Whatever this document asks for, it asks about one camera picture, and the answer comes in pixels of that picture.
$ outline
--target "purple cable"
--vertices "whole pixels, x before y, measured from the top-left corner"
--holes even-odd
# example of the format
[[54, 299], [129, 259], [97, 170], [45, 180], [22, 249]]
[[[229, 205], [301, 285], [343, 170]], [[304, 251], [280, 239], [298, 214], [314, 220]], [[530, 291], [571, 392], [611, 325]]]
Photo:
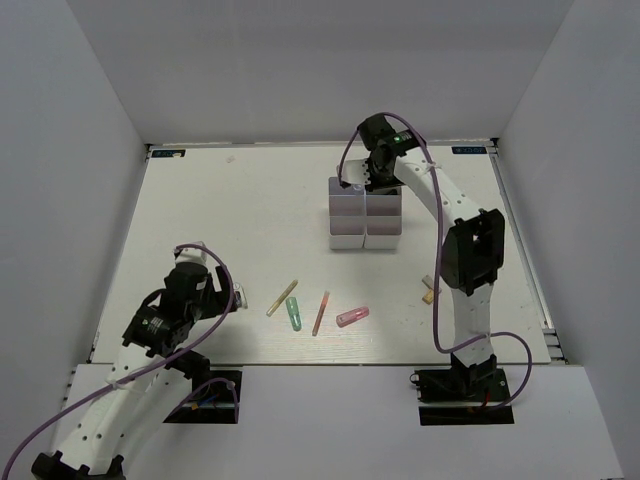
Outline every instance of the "purple cable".
[[[402, 118], [399, 115], [396, 115], [395, 113], [390, 113], [390, 112], [381, 112], [379, 115], [384, 115], [386, 117], [391, 117], [391, 118], [395, 118], [397, 121], [399, 121], [400, 123], [402, 123], [407, 130], [409, 130], [411, 132], [411, 134], [415, 137], [415, 139], [418, 141], [418, 145], [420, 146], [420, 150], [422, 150], [422, 154], [424, 155], [424, 158], [427, 160], [427, 162], [429, 162], [430, 165], [435, 165], [435, 162], [433, 161], [433, 159], [431, 158], [431, 155], [429, 154], [429, 150], [427, 149], [427, 144], [425, 143], [425, 141], [423, 140], [423, 138], [420, 136], [420, 134], [417, 132], [417, 130], [415, 128], [413, 128], [411, 126], [411, 124], [409, 122], [407, 122], [404, 118]], [[344, 161], [345, 158], [347, 157], [347, 152], [349, 151], [349, 149], [351, 148], [351, 144], [353, 143], [356, 135], [358, 134], [358, 131], [356, 130], [353, 134], [353, 136], [351, 137], [351, 140], [349, 140], [349, 143], [347, 144], [344, 153], [342, 154], [342, 158], [340, 160], [340, 166], [338, 168], [338, 182], [341, 182], [342, 179], [342, 168], [344, 166]], [[440, 272], [442, 271], [442, 243], [444, 242], [444, 213], [442, 210], [442, 196], [440, 195], [440, 184], [438, 183], [438, 175], [436, 174], [436, 169], [435, 168], [431, 168], [429, 170], [429, 173], [431, 174], [431, 178], [433, 180], [433, 190], [435, 192], [435, 196], [436, 196], [436, 206], [438, 207], [438, 212], [437, 212], [437, 223], [438, 223], [438, 243], [436, 245], [436, 267], [435, 267], [435, 273], [433, 275], [433, 291], [434, 292], [439, 292], [440, 291]], [[444, 354], [450, 354], [450, 353], [454, 353], [457, 352], [458, 350], [468, 347], [469, 345], [471, 345], [472, 343], [477, 342], [478, 340], [482, 340], [483, 338], [486, 338], [486, 335], [476, 335], [475, 337], [469, 338], [468, 340], [465, 340], [464, 342], [458, 344], [458, 345], [454, 345], [451, 348], [444, 348], [442, 346], [442, 344], [440, 343], [440, 332], [439, 332], [439, 328], [438, 328], [438, 319], [440, 316], [440, 295], [435, 295], [434, 296], [434, 300], [433, 300], [433, 322], [432, 322], [432, 328], [433, 328], [433, 343], [436, 346], [436, 350], [438, 350], [438, 352], [440, 353], [444, 353]], [[519, 335], [515, 334], [515, 333], [511, 333], [511, 332], [496, 332], [496, 333], [492, 333], [491, 337], [511, 337], [511, 338], [515, 338], [516, 340], [518, 340], [520, 343], [522, 343], [522, 345], [524, 346], [526, 352], [527, 352], [527, 372], [525, 374], [524, 380], [522, 382], [522, 384], [520, 385], [520, 387], [518, 388], [518, 390], [516, 390], [516, 392], [511, 395], [511, 397], [509, 397], [507, 400], [505, 400], [504, 402], [500, 403], [499, 405], [496, 405], [492, 408], [500, 408], [503, 407], [509, 403], [511, 403], [513, 400], [515, 400], [524, 390], [524, 387], [527, 385], [527, 383], [529, 382], [529, 377], [531, 376], [531, 371], [533, 369], [533, 356], [531, 354], [531, 349], [529, 348], [529, 345], [527, 345], [527, 342], [520, 337]]]
[[180, 403], [178, 404], [178, 406], [171, 411], [169, 416], [173, 415], [178, 410], [180, 410], [180, 407], [182, 407], [182, 405], [184, 405], [189, 400], [191, 400], [193, 397], [195, 397], [200, 392], [200, 390], [202, 390], [203, 388], [208, 387], [209, 385], [212, 385], [214, 383], [225, 383], [227, 385], [227, 388], [229, 390], [231, 390], [231, 393], [233, 394], [233, 408], [234, 408], [236, 423], [238, 423], [238, 410], [240, 408], [240, 405], [238, 404], [238, 395], [236, 394], [235, 384], [232, 381], [227, 380], [226, 378], [222, 378], [222, 377], [212, 378], [212, 379], [207, 380], [206, 382], [204, 382], [202, 385], [200, 385], [198, 388], [196, 388], [193, 392], [191, 392], [189, 395], [187, 395], [182, 400], [180, 400]]
[[231, 307], [232, 307], [233, 301], [235, 299], [235, 295], [233, 294], [233, 279], [231, 278], [231, 274], [229, 273], [229, 270], [227, 269], [227, 266], [224, 264], [224, 262], [222, 260], [220, 260], [220, 257], [218, 257], [215, 253], [213, 253], [211, 250], [209, 250], [207, 247], [205, 247], [203, 245], [198, 245], [196, 243], [185, 243], [185, 244], [182, 244], [182, 245], [178, 245], [175, 248], [175, 250], [184, 250], [185, 248], [195, 248], [197, 250], [202, 250], [203, 252], [207, 253], [216, 262], [218, 262], [218, 264], [222, 268], [222, 271], [226, 275], [227, 280], [229, 281], [229, 286], [232, 289], [231, 290], [231, 295], [229, 296], [229, 301], [227, 302], [227, 306], [225, 307], [225, 309], [222, 312], [222, 315], [220, 316], [218, 321], [216, 323], [214, 323], [213, 326], [209, 330], [207, 330], [204, 334], [202, 334], [202, 336], [200, 338], [195, 340], [193, 343], [187, 345], [186, 347], [184, 347], [179, 352], [174, 353], [173, 355], [165, 358], [161, 362], [154, 363], [152, 365], [149, 365], [146, 368], [143, 368], [143, 369], [141, 369], [141, 370], [139, 370], [137, 372], [132, 373], [131, 375], [128, 375], [126, 377], [121, 378], [120, 380], [117, 380], [116, 382], [114, 382], [113, 385], [107, 385], [105, 387], [102, 387], [99, 390], [96, 390], [95, 392], [87, 395], [82, 400], [78, 400], [76, 403], [74, 403], [70, 407], [65, 408], [60, 413], [58, 413], [57, 415], [54, 415], [49, 420], [47, 420], [45, 423], [40, 425], [31, 434], [29, 434], [27, 436], [27, 438], [25, 438], [22, 441], [22, 443], [20, 443], [20, 445], [18, 445], [18, 448], [16, 448], [16, 450], [11, 454], [11, 457], [9, 457], [9, 460], [7, 461], [7, 464], [5, 465], [4, 470], [2, 471], [2, 480], [9, 480], [9, 473], [11, 472], [11, 468], [13, 467], [13, 464], [16, 462], [18, 456], [27, 447], [27, 445], [29, 445], [29, 443], [31, 443], [34, 438], [36, 438], [44, 430], [46, 430], [51, 425], [56, 423], [62, 417], [64, 417], [65, 415], [67, 415], [67, 414], [69, 414], [71, 412], [73, 412], [75, 409], [81, 407], [82, 405], [84, 405], [84, 404], [86, 404], [86, 403], [88, 403], [88, 402], [90, 402], [90, 401], [92, 401], [92, 400], [94, 400], [94, 399], [96, 399], [98, 397], [101, 397], [102, 395], [105, 395], [105, 394], [111, 392], [112, 390], [115, 390], [117, 388], [117, 385], [124, 385], [126, 383], [129, 383], [129, 382], [135, 380], [136, 378], [141, 377], [142, 375], [146, 375], [149, 372], [152, 372], [154, 370], [157, 370], [159, 368], [164, 367], [168, 363], [173, 362], [176, 358], [179, 358], [182, 355], [184, 355], [185, 353], [190, 352], [191, 350], [196, 348], [198, 345], [200, 345], [202, 342], [204, 342], [220, 326], [220, 324], [224, 321], [224, 319], [227, 318], [227, 315], [231, 311]]

